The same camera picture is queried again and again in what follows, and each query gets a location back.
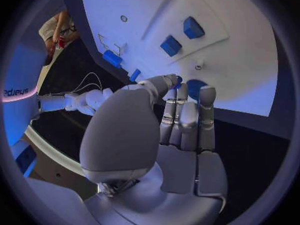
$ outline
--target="person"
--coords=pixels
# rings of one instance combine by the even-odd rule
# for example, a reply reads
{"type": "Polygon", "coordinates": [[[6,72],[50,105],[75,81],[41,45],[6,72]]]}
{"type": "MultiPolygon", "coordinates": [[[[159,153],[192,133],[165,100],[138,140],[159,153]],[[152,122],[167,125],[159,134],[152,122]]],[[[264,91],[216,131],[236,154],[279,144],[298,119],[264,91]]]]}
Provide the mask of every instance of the person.
{"type": "Polygon", "coordinates": [[[79,38],[79,33],[67,10],[51,17],[43,24],[38,33],[46,46],[46,65],[51,63],[56,48],[64,48],[66,44],[79,38]]]}

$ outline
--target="pink light strip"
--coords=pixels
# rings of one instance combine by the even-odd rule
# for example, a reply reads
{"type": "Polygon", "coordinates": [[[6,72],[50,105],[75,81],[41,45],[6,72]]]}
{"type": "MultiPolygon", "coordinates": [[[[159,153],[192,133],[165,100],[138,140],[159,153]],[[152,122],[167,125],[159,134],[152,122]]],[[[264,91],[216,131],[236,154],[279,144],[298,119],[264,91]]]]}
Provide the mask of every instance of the pink light strip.
{"type": "Polygon", "coordinates": [[[19,101],[22,99],[27,99],[31,96],[33,96],[34,94],[36,94],[38,91],[38,87],[36,86],[33,90],[31,90],[30,92],[23,94],[23,95],[15,95],[15,96],[4,96],[2,97],[2,102],[3,103],[10,103],[10,102],[15,102],[15,101],[19,101]]]}

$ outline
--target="small hole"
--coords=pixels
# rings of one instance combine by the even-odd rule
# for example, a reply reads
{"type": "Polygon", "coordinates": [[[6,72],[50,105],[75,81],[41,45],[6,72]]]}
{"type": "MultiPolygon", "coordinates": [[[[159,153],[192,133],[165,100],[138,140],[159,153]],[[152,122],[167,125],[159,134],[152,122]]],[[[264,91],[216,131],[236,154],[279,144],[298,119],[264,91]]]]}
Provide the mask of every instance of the small hole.
{"type": "Polygon", "coordinates": [[[122,22],[126,23],[127,20],[128,20],[128,18],[126,16],[122,15],[121,16],[121,20],[122,20],[122,22]]]}

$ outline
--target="black floor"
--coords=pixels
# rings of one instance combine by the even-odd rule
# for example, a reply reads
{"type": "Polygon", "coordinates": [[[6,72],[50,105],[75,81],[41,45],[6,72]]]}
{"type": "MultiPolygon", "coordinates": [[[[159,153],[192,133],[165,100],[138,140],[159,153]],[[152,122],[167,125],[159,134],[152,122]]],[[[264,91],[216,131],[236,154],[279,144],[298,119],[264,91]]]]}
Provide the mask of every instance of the black floor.
{"type": "MultiPolygon", "coordinates": [[[[124,85],[96,65],[82,41],[77,40],[55,61],[40,95],[71,91],[88,72],[97,73],[104,88],[115,91],[124,85]]],[[[90,77],[85,84],[96,81],[90,77]]],[[[162,109],[156,107],[158,117],[162,109]]],[[[77,111],[61,110],[41,114],[32,125],[50,144],[79,161],[81,139],[90,119],[77,111]]],[[[223,225],[243,213],[264,192],[285,156],[289,141],[219,120],[215,121],[215,134],[216,151],[228,177],[227,205],[215,223],[223,225]]]]}

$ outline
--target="logo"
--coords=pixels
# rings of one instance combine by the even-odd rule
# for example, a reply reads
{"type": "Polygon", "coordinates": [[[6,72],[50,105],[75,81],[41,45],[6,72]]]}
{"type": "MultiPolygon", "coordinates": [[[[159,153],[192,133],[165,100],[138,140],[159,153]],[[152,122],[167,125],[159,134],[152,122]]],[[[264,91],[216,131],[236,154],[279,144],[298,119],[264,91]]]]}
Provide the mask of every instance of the logo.
{"type": "Polygon", "coordinates": [[[4,97],[16,96],[16,95],[24,95],[29,92],[28,88],[25,89],[11,89],[4,90],[4,97]]]}

